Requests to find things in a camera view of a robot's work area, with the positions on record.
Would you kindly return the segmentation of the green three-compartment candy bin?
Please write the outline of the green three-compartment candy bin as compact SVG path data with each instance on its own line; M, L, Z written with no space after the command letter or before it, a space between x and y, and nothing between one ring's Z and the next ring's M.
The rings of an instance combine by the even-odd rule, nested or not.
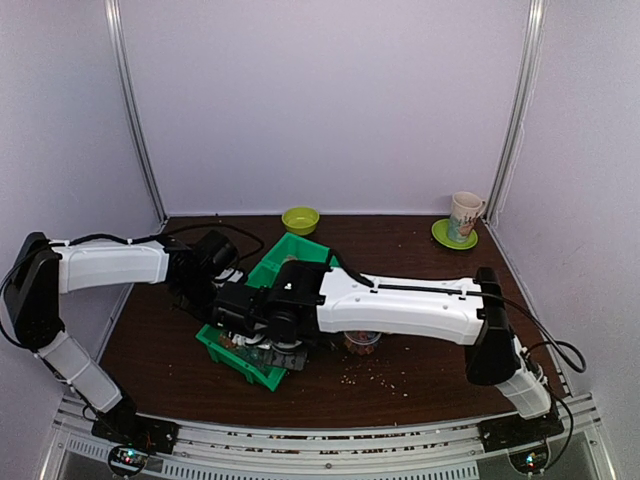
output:
M306 345L319 339L320 283L338 265L328 247L284 234L239 287L221 289L214 322L196 339L214 362L275 391L288 370L304 367Z

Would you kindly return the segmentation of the clear plastic jar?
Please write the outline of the clear plastic jar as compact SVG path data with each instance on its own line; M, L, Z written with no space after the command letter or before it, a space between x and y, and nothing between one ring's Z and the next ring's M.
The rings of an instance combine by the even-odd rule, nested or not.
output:
M346 349L359 356L372 354L382 337L380 332L373 331L347 331L343 335Z

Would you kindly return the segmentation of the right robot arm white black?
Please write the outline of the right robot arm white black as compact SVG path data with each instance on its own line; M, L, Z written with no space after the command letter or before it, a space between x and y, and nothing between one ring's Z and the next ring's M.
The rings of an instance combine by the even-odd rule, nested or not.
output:
M323 334L371 331L434 338L465 349L469 383L493 386L515 407L512 430L535 440L555 407L542 369L526 360L493 271L445 281L367 276L328 263L289 260L269 287L227 283L214 325L285 349Z

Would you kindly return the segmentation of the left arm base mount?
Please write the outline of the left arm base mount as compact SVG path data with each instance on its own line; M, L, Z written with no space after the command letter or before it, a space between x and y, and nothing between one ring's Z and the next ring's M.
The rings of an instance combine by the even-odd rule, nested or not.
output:
M117 476L129 479L140 474L152 456L172 454L178 438L175 422L136 416L133 430L121 433L104 418L93 421L93 436L114 443L107 454L107 466Z

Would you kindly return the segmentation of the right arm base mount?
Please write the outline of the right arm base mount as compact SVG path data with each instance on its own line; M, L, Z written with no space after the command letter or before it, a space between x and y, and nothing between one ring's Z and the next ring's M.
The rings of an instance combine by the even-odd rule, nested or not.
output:
M532 477L551 466L549 439L564 432L556 414L525 420L518 414L483 420L478 431L486 453L505 450L511 467Z

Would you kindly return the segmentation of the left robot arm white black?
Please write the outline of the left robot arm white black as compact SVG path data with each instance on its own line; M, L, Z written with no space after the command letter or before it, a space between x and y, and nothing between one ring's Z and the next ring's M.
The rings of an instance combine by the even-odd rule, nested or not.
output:
M165 284L206 318L216 279L237 259L236 247L216 231L193 245L166 235L92 234L54 241L32 232L1 283L13 329L9 341L60 375L121 443L133 444L144 433L136 405L67 331L60 296L113 285Z

